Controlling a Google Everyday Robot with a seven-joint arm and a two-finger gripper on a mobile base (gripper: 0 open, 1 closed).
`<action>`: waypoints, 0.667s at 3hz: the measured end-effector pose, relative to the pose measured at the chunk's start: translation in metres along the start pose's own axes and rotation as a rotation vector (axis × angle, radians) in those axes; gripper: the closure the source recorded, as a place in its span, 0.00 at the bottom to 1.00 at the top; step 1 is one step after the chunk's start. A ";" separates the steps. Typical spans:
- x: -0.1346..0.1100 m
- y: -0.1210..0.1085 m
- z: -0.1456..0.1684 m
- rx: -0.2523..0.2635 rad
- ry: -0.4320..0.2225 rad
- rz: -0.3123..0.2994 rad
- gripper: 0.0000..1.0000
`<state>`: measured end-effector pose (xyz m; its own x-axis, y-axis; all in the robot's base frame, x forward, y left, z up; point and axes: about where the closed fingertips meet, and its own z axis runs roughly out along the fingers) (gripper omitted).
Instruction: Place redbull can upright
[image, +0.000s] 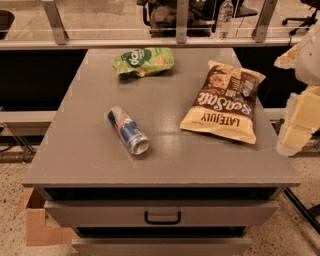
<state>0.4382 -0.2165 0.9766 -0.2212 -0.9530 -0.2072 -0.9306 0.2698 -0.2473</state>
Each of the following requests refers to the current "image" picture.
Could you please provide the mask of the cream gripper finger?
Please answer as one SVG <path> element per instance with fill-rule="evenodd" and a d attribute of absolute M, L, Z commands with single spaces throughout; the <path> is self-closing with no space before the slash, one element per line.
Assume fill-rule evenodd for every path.
<path fill-rule="evenodd" d="M 320 86 L 308 86 L 301 94 L 292 93 L 287 100 L 276 150 L 280 155 L 300 152 L 320 129 Z"/>
<path fill-rule="evenodd" d="M 292 46 L 275 60 L 274 66 L 281 69 L 294 69 L 296 67 L 297 50 L 298 44 Z"/>

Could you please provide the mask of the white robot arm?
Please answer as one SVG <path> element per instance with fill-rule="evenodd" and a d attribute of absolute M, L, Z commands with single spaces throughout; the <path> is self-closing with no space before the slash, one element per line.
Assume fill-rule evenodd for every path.
<path fill-rule="evenodd" d="M 293 156 L 320 129 L 320 25 L 316 23 L 274 65 L 294 69 L 296 79 L 307 85 L 301 94 L 290 94 L 276 145 L 279 154 Z"/>

